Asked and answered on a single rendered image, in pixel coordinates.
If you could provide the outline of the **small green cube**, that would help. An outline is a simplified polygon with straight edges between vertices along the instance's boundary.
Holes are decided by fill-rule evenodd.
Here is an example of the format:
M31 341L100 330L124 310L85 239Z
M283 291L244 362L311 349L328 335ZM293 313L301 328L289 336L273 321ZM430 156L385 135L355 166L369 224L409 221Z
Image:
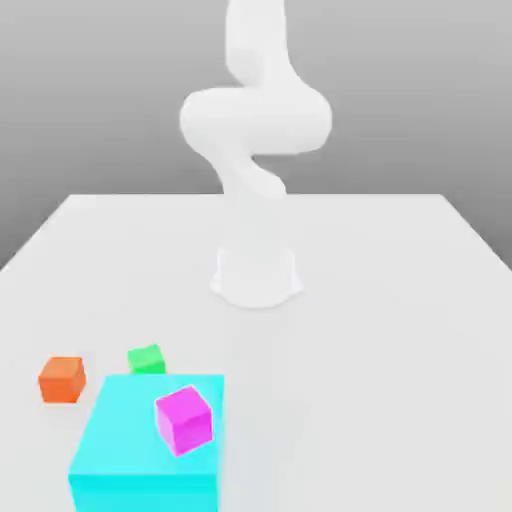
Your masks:
M163 374L166 372L166 363L157 344L131 349L127 352L127 359L131 373Z

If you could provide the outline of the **small magenta cube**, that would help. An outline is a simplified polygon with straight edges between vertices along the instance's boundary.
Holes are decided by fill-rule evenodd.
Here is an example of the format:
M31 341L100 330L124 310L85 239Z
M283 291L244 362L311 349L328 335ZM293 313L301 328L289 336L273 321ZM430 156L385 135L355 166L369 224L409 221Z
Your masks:
M158 433L175 457L213 440L212 408L192 385L155 400Z

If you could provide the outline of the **small orange cube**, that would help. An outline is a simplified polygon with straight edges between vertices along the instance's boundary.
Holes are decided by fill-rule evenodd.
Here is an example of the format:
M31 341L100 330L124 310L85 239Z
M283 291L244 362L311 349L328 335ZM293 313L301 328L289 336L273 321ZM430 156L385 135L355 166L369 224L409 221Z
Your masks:
M46 403L76 403L85 384L81 357L51 357L41 370L38 383Z

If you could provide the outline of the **large cyan box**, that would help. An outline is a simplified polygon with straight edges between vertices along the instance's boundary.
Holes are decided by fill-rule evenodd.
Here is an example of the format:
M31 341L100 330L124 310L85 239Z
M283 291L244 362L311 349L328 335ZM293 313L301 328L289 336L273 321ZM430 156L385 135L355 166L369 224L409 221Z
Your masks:
M156 402L187 387L208 405L213 438L177 456ZM220 512L223 412L219 374L107 376L68 472L76 512Z

